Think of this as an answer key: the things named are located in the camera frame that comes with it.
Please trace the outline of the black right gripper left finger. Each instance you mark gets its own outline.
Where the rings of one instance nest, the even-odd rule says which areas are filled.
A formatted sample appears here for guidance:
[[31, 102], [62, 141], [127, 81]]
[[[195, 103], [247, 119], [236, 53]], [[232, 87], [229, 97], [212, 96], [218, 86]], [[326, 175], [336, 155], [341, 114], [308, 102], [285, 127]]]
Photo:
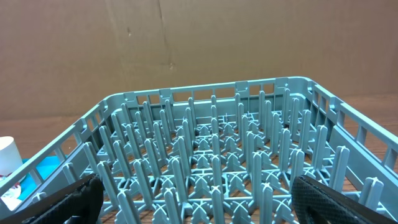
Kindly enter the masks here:
[[3, 218], [1, 223], [96, 223], [104, 199], [99, 175], [90, 174], [31, 206]]

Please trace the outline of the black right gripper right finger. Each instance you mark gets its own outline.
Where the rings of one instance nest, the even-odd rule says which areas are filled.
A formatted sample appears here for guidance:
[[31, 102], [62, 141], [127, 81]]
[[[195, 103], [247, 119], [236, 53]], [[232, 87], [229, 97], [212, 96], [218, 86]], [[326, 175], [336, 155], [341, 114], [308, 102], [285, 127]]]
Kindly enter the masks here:
[[307, 176], [292, 185], [292, 204], [299, 223], [378, 224], [395, 223], [376, 211]]

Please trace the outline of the grey dishwasher rack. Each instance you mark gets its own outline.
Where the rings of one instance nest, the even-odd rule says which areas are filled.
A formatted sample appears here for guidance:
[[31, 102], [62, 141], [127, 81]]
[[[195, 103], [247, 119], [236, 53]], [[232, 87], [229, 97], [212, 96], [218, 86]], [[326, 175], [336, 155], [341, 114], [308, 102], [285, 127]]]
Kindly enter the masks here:
[[[43, 179], [48, 156], [60, 165]], [[97, 174], [96, 223], [299, 223], [307, 175], [396, 222], [396, 163], [395, 135], [306, 77], [116, 93], [1, 182], [37, 186], [1, 220]]]

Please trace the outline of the teal plastic tray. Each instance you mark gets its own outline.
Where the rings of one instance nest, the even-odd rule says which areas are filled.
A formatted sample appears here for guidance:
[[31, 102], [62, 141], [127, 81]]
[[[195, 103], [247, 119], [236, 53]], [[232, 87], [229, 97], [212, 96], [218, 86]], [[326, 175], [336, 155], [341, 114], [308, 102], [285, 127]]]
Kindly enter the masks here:
[[[48, 156], [44, 158], [36, 168], [42, 178], [46, 179], [59, 165], [60, 161], [57, 156]], [[21, 194], [18, 197], [19, 200], [25, 200], [37, 188], [29, 173], [27, 173], [25, 178], [20, 181], [20, 185]]]

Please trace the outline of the crumpled white napkin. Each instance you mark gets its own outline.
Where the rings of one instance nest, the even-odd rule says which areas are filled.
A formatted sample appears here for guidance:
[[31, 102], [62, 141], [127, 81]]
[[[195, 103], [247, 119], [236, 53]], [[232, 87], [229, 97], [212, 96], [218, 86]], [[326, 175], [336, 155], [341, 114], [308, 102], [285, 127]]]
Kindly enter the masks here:
[[21, 204], [22, 200], [19, 199], [19, 197], [21, 196], [21, 192], [22, 187], [20, 183], [16, 183], [1, 196], [2, 201], [5, 203], [9, 210], [14, 210]]

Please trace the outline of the white paper cup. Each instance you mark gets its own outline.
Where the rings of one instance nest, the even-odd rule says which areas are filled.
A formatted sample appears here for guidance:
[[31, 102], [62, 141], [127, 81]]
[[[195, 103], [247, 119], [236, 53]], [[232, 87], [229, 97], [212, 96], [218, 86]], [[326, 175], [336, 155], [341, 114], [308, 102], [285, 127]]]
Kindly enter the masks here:
[[2, 176], [9, 176], [23, 165], [21, 155], [11, 136], [1, 137], [0, 170]]

